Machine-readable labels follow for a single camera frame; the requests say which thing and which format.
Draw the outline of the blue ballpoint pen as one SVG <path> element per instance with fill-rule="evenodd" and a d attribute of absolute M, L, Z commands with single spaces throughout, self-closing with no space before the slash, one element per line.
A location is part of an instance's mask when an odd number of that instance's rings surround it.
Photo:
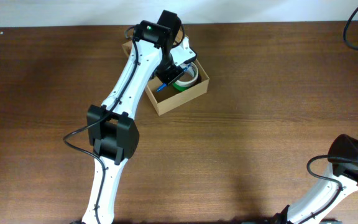
<path fill-rule="evenodd" d="M 166 84 L 161 84 L 158 88 L 157 88 L 157 90 L 156 90 L 156 92 L 160 92 L 160 91 L 162 91 L 165 87 L 167 87 L 168 85 L 166 85 Z"/>

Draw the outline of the green tape roll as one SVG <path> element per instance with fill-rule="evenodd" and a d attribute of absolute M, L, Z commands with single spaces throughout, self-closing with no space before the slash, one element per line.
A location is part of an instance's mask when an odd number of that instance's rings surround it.
<path fill-rule="evenodd" d="M 180 92 L 183 92 L 183 91 L 185 91 L 185 90 L 191 88 L 193 85 L 194 85 L 194 83 L 192 83 L 192 82 L 179 82 L 179 81 L 177 81 L 177 82 L 175 82 L 175 83 L 173 84 L 173 87 L 174 87 L 176 90 L 178 90 L 178 91 L 180 91 Z"/>

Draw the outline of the white masking tape roll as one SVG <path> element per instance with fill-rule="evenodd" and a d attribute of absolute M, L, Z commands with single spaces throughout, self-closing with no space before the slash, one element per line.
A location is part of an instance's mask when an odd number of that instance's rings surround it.
<path fill-rule="evenodd" d="M 193 86 L 199 75 L 196 64 L 194 62 L 189 64 L 183 63 L 180 67 L 183 69 L 184 74 L 175 82 L 175 84 L 182 88 L 189 88 Z"/>

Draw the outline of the brown cardboard box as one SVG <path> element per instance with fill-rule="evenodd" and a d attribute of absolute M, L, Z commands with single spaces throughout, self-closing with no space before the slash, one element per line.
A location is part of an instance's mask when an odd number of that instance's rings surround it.
<path fill-rule="evenodd" d="M 157 88 L 162 82 L 157 77 L 152 77 L 152 74 L 157 65 L 160 64 L 162 51 L 155 48 L 153 43 L 144 40 L 136 42 L 136 47 L 137 52 L 134 50 L 131 41 L 122 45 L 124 53 L 128 56 L 128 61 L 119 81 L 110 94 L 112 100 L 115 100 L 124 88 L 135 65 L 136 56 L 139 57 L 140 65 L 137 66 L 129 86 L 120 99 L 119 104 L 115 107 L 115 113 L 121 114 L 126 112 L 131 118 L 135 118 L 137 106 L 143 93 L 147 94 L 157 114 L 162 115 L 207 92 L 209 77 L 199 61 L 195 60 L 195 68 L 193 69 L 195 77 L 192 86 L 181 82 L 182 87 L 186 88 L 183 91 L 178 91 L 174 87 L 166 87 L 158 93 Z"/>

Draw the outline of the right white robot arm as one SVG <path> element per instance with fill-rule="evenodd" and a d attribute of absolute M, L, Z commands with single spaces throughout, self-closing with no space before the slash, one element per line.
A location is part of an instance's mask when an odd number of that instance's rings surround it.
<path fill-rule="evenodd" d="M 324 217 L 348 195 L 358 191 L 358 139 L 340 134 L 326 155 L 312 157 L 306 169 L 317 182 L 270 223 L 324 223 Z"/>

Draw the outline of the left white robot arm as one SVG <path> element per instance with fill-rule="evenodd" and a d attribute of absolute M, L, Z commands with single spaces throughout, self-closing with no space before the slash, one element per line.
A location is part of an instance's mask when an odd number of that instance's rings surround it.
<path fill-rule="evenodd" d="M 143 91 L 154 77 L 162 86 L 172 85 L 197 58 L 186 36 L 176 42 L 183 24 L 177 14 L 163 11 L 156 23 L 142 21 L 133 27 L 128 61 L 115 87 L 101 106 L 91 105 L 87 124 L 63 141 L 88 132 L 94 159 L 94 179 L 88 207 L 80 223 L 112 223 L 114 202 L 125 164 L 139 143 L 135 113 Z"/>

